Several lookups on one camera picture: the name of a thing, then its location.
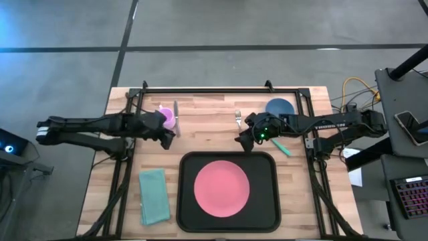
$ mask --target phone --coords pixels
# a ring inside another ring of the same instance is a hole
[[[428,143],[428,127],[421,128],[419,121],[412,113],[405,111],[396,114],[394,117],[415,145],[419,146]]]

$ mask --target blue plate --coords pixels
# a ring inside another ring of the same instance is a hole
[[[267,103],[265,111],[279,117],[280,114],[294,114],[294,107],[287,100],[275,98]]]

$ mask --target keyboard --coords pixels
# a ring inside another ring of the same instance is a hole
[[[406,219],[428,217],[428,175],[391,180]]]

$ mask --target teal cloth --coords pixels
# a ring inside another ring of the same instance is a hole
[[[151,225],[171,218],[163,169],[141,171],[141,224]]]

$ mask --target black tray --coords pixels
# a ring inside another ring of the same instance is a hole
[[[198,172],[212,161],[230,161],[248,177],[250,193],[237,214],[217,218],[207,214],[193,191]],[[281,222],[278,180],[274,159],[264,152],[190,152],[180,162],[177,224],[186,232],[273,232]]]

